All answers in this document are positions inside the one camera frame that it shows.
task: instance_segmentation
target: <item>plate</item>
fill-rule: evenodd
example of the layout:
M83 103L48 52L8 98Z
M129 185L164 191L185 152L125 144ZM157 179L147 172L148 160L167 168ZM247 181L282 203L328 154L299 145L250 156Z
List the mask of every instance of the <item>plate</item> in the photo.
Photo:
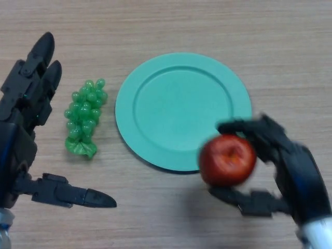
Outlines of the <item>plate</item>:
M199 169L197 156L218 135L216 124L251 118L239 77L215 59L171 53L137 67L122 84L115 105L123 140L145 161L171 171Z

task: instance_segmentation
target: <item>red apple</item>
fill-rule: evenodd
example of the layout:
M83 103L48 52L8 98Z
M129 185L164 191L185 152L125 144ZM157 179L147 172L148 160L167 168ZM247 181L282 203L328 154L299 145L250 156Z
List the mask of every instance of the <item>red apple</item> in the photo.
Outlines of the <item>red apple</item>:
M256 153L246 139L236 135L220 135L203 146L199 169L207 184L230 187L248 179L256 160Z

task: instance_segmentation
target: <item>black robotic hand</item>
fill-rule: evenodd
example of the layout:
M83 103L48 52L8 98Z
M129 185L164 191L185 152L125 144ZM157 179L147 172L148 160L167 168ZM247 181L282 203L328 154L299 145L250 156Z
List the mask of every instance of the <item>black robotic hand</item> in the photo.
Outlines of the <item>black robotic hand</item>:
M271 217L282 212L298 225L331 215L327 190L309 149L291 141L273 119L262 115L256 120L221 123L218 131L245 137L261 161L275 165L275 181L282 197L267 191L253 190L246 195L233 188L211 186L213 196L237 206L242 215Z
M114 208L117 204L112 197L73 187L63 176L45 173L33 181L28 173L37 152L34 129L43 126L51 114L50 101L62 75L59 61L49 66L53 52L54 38L48 32L34 45L26 61L15 63L1 87L0 208L12 208L20 194L68 208L73 204Z

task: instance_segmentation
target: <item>plastic grapes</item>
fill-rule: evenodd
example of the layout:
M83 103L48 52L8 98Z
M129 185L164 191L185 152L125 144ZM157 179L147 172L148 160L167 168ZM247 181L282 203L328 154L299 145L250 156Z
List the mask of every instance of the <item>plastic grapes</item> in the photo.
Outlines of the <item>plastic grapes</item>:
M65 118L68 119L65 147L74 154L92 158L97 152L97 146L91 138L99 123L101 106L108 97L103 90L104 86L104 79L98 79L95 84L92 80L87 80L78 92L72 93L73 101L64 112Z

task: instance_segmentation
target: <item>wooden table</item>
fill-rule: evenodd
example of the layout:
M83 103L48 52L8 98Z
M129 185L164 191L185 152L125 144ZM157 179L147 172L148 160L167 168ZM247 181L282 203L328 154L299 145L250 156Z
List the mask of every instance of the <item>wooden table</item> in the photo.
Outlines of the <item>wooden table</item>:
M48 122L36 129L31 173L104 191L118 208L64 209L21 196L12 209L13 249L300 248L290 218L243 218L212 198L198 174L168 174L138 160L121 141L114 105L128 74L154 56L214 57L243 80L254 113L268 113L311 148L330 190L331 0L1 0L1 81L46 31L63 76ZM63 112L71 92L100 77L109 100L94 135L99 152L87 161L64 148ZM260 163L244 188L276 191L272 175Z

